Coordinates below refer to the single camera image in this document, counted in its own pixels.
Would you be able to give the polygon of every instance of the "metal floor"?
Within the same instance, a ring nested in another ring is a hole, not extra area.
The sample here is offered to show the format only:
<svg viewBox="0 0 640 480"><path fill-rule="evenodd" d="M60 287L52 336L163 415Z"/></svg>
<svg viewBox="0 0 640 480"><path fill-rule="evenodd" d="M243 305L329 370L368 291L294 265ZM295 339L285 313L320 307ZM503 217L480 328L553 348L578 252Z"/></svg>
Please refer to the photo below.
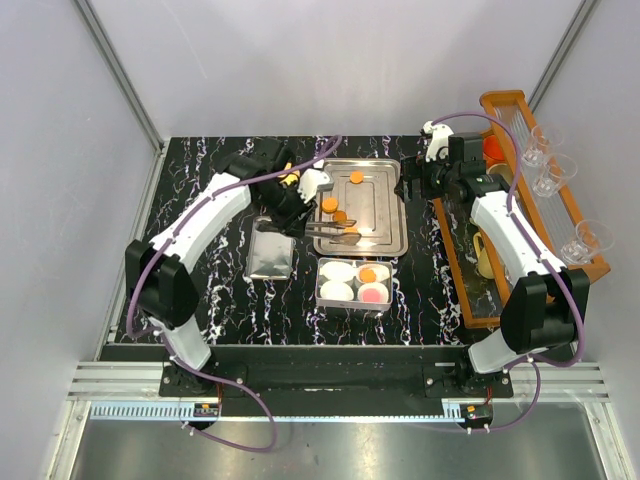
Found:
<svg viewBox="0 0 640 480"><path fill-rule="evenodd" d="M497 425L519 410L502 404L496 414ZM222 422L211 431L256 446L270 434L266 423ZM190 437L175 423L90 420L72 478L605 478L578 405L538 405L525 423L489 436L434 432L424 424L288 423L279 433L276 451L259 455Z"/></svg>

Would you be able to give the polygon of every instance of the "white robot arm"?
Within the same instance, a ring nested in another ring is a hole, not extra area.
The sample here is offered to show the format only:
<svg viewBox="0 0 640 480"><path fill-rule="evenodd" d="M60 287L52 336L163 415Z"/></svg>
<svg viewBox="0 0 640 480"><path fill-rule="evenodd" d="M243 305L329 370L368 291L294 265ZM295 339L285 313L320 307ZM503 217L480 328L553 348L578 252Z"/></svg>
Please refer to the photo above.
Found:
<svg viewBox="0 0 640 480"><path fill-rule="evenodd" d="M205 190L171 226L148 243L134 240L125 254L127 291L131 295L145 264L170 242L145 282L138 304L170 343L175 355L196 370L202 369L211 356L194 315L199 295L190 278L205 248L252 200L266 207L278 230L300 237L315 208L316 193L332 186L329 175L309 169L293 185L273 179L255 188L238 186L214 197L221 188L259 173L280 171L295 158L275 140L263 139L260 146L261 150L252 156L225 157L216 168L220 173L213 176Z"/></svg>
<svg viewBox="0 0 640 480"><path fill-rule="evenodd" d="M446 195L466 205L471 219L495 245L513 284L500 317L501 328L469 347L465 367L468 371L463 376L472 378L497 372L524 355L575 340L575 320L548 268L559 273L582 318L590 285L587 275L582 269L566 269L540 240L517 205L509 212L509 185L499 175L487 174L479 134L454 134L446 125L434 126L431 122L424 125L423 133L430 139L427 152L422 157L403 160L402 182L409 185L396 191L407 192L411 199L411 183L419 181L422 197L435 199ZM514 223L514 216L541 252L539 255Z"/></svg>

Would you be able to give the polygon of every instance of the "glass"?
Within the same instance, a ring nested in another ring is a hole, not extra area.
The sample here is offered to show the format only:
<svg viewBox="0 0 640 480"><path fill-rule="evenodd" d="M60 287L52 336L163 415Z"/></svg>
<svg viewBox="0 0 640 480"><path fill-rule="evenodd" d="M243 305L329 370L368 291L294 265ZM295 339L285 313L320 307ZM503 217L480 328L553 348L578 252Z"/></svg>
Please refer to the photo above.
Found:
<svg viewBox="0 0 640 480"><path fill-rule="evenodd" d="M578 173L578 164L569 156L554 153L545 157L540 174L533 181L533 191L540 197L550 197Z"/></svg>
<svg viewBox="0 0 640 480"><path fill-rule="evenodd" d="M522 154L522 161L530 167L544 164L545 157L562 143L562 132L553 125L536 125L531 129L527 139L527 148Z"/></svg>
<svg viewBox="0 0 640 480"><path fill-rule="evenodd" d="M560 255L567 264L583 265L613 247L613 241L613 233L604 223L583 220L576 225L575 236L560 249Z"/></svg>

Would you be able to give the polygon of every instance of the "yellow handle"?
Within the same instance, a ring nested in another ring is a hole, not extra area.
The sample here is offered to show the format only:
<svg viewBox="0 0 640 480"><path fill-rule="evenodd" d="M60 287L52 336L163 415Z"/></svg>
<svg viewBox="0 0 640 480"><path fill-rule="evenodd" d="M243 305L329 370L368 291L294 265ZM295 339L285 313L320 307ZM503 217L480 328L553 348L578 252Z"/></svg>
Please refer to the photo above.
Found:
<svg viewBox="0 0 640 480"><path fill-rule="evenodd" d="M480 260L480 256L484 253L484 248L480 247L480 240L482 240L482 234L480 232L476 232L473 235L473 249L476 251L476 257Z"/></svg>

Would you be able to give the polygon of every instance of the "stainless steel tray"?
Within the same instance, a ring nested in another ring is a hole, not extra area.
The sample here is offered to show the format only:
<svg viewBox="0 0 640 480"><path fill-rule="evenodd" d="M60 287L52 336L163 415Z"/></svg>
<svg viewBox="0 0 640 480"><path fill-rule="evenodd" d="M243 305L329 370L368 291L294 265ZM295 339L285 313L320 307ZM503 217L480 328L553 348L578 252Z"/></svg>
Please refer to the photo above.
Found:
<svg viewBox="0 0 640 480"><path fill-rule="evenodd" d="M351 183L351 172L359 170L364 181ZM404 203L393 192L400 178L400 164L395 160L364 158L332 158L324 161L324 171L333 179L330 192L318 193L318 205L327 197L338 199L338 209L357 220L362 240L355 246L332 243L316 238L313 246L321 255L356 257L399 257L409 248ZM316 209L316 221L330 221L331 215Z"/></svg>

